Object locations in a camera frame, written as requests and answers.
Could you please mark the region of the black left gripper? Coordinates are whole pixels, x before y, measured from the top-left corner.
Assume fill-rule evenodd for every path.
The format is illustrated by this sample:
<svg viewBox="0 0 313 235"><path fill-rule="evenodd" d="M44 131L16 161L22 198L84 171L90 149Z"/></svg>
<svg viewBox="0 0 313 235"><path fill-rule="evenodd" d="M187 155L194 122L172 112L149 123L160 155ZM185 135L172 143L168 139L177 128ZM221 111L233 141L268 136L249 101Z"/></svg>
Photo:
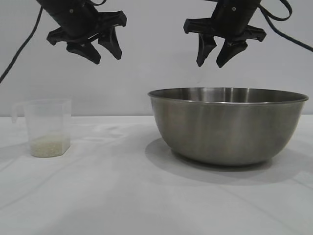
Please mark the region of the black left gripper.
<svg viewBox="0 0 313 235"><path fill-rule="evenodd" d="M67 42L68 52L98 65L101 56L91 43L87 43L98 39L98 44L115 59L121 59L122 50L115 28L126 26L127 17L123 11L99 12L89 0L39 0L38 3L59 25L47 36L52 45Z"/></svg>

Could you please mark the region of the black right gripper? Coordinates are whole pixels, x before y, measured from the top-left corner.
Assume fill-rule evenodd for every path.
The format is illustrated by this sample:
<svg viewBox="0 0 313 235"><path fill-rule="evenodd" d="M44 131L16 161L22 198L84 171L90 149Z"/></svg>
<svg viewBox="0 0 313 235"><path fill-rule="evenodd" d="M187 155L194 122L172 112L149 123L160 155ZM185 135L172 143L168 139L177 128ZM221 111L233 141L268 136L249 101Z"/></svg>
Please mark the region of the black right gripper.
<svg viewBox="0 0 313 235"><path fill-rule="evenodd" d="M245 40L263 41L265 31L249 25L259 5L259 0L218 0L210 18L186 19L185 33L198 33L197 65L201 67L217 46L215 36L226 39L216 60L219 68L246 50Z"/></svg>

